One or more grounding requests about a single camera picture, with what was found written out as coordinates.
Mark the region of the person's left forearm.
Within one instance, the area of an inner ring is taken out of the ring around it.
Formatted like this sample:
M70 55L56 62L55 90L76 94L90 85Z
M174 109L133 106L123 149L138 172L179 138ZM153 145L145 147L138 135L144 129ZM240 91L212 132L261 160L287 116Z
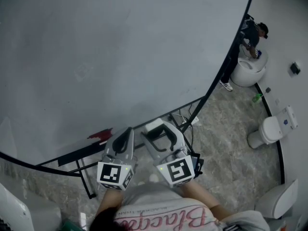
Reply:
M100 206L97 210L96 216L98 216L101 212L109 208L119 209L122 205L122 201L123 201L122 191L107 189L100 203Z

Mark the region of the white rounded appliance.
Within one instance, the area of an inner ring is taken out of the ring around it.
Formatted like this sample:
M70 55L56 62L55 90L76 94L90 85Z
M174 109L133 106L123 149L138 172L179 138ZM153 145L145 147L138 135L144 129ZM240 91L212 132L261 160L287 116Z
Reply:
M7 231L33 231L22 191L13 185L0 183L0 219Z

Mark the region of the green box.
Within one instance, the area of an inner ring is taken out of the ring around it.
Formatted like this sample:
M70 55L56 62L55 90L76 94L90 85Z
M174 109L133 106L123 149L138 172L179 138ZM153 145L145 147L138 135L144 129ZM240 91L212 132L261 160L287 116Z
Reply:
M73 222L67 220L61 227L61 231L84 231L84 230L81 229L76 224L74 224Z

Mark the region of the white power strip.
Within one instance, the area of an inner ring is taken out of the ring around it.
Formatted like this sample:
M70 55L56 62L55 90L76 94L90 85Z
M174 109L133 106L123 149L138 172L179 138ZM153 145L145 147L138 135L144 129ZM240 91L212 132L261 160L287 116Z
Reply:
M185 124L185 123L189 120L189 118L184 117L183 115L180 115L180 117L181 117L181 119L182 119L182 124ZM193 119L193 121L191 122L191 125L194 125L194 124L196 124L196 123L198 123L198 122L199 122L199 118L196 116L196 117Z

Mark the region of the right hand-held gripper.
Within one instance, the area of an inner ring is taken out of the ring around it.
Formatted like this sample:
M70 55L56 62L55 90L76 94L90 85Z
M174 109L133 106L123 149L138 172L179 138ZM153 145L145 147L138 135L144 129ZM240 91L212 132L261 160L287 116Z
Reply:
M168 153L166 148L159 149L144 132L141 132L141 140L169 187L179 187L195 176L192 158L187 153L182 132L169 122L163 121L163 124L172 152Z

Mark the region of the round white toilet bowl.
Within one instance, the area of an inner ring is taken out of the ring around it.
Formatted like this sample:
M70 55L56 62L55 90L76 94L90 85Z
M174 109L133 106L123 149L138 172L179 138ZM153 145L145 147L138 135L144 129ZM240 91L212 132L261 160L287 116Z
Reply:
M255 85L265 74L268 62L268 53L259 51L259 58L239 57L238 64L231 74L231 80L240 87Z

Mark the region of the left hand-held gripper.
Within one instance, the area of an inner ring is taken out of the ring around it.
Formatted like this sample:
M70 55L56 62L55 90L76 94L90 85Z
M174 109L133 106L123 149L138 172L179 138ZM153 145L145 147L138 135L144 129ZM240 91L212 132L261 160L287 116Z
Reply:
M97 182L104 188L125 191L135 175L133 156L134 130L123 128L106 143L105 153L98 162Z

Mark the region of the person's right forearm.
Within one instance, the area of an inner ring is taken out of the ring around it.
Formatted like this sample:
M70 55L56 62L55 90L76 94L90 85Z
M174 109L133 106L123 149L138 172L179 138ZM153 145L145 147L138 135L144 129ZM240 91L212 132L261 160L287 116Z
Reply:
M185 198L192 198L206 205L218 220L223 220L233 215L208 190L194 180L181 185L180 189Z

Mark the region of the white toilet with open lid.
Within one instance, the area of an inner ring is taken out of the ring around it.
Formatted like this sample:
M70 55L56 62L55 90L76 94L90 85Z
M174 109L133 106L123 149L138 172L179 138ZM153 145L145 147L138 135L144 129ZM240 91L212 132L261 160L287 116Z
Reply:
M298 127L293 108L288 105L278 114L265 118L258 130L247 135L248 145L252 149L272 144L282 139Z

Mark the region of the rectangular whiteboard eraser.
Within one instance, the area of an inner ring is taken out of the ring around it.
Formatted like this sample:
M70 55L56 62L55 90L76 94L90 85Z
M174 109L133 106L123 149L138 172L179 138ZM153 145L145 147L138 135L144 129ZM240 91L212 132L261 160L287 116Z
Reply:
M163 125L163 124L164 124L164 122L160 118L150 122L150 123L145 125L145 133L148 133L151 130L153 130L153 129L155 129L155 128L159 127L160 125Z

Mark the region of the red object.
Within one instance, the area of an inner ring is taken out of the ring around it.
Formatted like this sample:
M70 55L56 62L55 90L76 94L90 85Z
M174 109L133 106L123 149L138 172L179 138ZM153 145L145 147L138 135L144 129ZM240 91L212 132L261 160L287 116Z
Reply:
M100 141L107 141L111 136L112 128L107 128L88 136L87 139L99 139Z

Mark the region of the white toilet with closed lid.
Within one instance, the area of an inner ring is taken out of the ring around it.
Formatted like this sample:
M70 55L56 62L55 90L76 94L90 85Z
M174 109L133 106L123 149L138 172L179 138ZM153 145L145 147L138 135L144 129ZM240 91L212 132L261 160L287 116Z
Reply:
M298 179L274 187L265 193L255 204L258 211L265 218L279 219L296 202L298 196Z

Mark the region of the person's white printed shirt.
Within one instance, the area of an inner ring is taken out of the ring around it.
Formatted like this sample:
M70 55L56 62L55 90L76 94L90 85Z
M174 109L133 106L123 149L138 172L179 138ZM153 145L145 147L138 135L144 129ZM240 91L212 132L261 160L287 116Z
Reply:
M158 183L128 190L115 222L129 231L270 231L257 211L218 220L202 202Z

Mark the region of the black tablet device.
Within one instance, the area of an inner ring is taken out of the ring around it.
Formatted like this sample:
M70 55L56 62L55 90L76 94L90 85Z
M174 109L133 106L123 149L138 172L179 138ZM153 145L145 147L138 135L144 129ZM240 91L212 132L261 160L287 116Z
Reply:
M202 166L204 164L204 159L202 159L200 157L200 154L197 154L197 153L191 153L190 156L191 156L192 164L194 167L194 173L195 173L194 178L197 178L199 175L202 175L203 173Z

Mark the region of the black wall box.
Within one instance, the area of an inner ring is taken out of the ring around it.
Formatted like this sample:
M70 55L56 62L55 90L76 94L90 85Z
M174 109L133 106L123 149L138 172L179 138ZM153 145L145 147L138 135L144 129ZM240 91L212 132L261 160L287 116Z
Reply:
M290 66L290 71L293 75L298 75L301 72L301 69L296 62L293 62Z

